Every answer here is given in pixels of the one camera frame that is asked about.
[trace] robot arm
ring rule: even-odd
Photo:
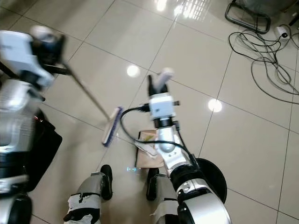
[[[56,39],[51,47],[59,44]],[[54,76],[48,71],[57,53],[29,34],[0,31],[1,60],[17,79],[7,80],[0,90],[0,223],[29,224],[32,203],[25,189],[24,168],[34,136],[34,115],[44,98],[39,90],[50,86]]]
[[[157,129],[156,141],[147,143],[155,143],[155,148],[163,158],[167,176],[176,191],[180,223],[230,224],[230,217],[223,202],[213,185],[208,183],[197,159],[187,150],[178,122],[172,120],[175,117],[174,105],[179,105],[179,102],[174,102],[166,82],[173,74],[171,69],[164,69],[155,83],[149,76],[149,103],[136,108],[150,112]]]

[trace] mop handle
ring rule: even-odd
[[[85,94],[90,98],[91,101],[93,101],[93,103],[97,106],[97,108],[102,111],[102,113],[104,114],[104,116],[107,118],[107,120],[110,120],[110,116],[108,115],[108,113],[104,110],[104,108],[101,106],[101,104],[99,104],[99,102],[96,100],[96,98],[93,96],[93,94],[82,84],[81,80],[79,79],[79,77],[77,75],[75,75],[75,73],[70,69],[70,67],[64,63],[64,66],[67,68],[67,70],[69,71],[70,75],[73,77],[73,79],[75,80],[75,82],[81,87],[81,89],[85,92]]]

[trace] black bag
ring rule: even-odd
[[[62,137],[55,132],[55,127],[42,111],[35,116],[35,121],[32,149],[28,153],[25,165],[29,175],[26,191],[32,191],[37,186],[62,142]]]

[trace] tile floor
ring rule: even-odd
[[[2,0],[0,29],[28,31],[43,24],[68,36],[64,57],[111,111],[147,102],[146,75],[172,67],[169,89],[185,141],[196,156],[223,171],[226,207],[234,224],[299,224],[299,106],[262,93],[250,62],[228,45],[239,27],[224,18],[227,0]],[[268,37],[273,38],[271,30]],[[299,88],[298,51],[279,52]],[[127,75],[128,66],[140,69]],[[262,67],[259,81],[276,96]],[[32,224],[58,224],[67,199],[102,164],[112,166],[114,196],[102,204],[102,223],[150,223],[145,172],[127,172],[135,148],[121,129],[109,149],[100,139],[104,117],[76,84],[58,76],[41,106],[63,143],[37,188]],[[217,98],[222,110],[209,110]],[[153,127],[146,114],[128,116],[128,129]]]

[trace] black connector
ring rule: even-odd
[[[149,104],[143,104],[138,108],[141,112],[150,112],[150,105]]]
[[[151,75],[148,75],[148,81],[149,81],[149,86],[148,86],[149,96],[157,94],[157,91],[155,90],[154,85],[153,85],[153,79],[152,79]]]
[[[179,122],[176,120],[176,121],[173,121],[173,124],[175,125],[176,130],[179,131],[180,130]]]

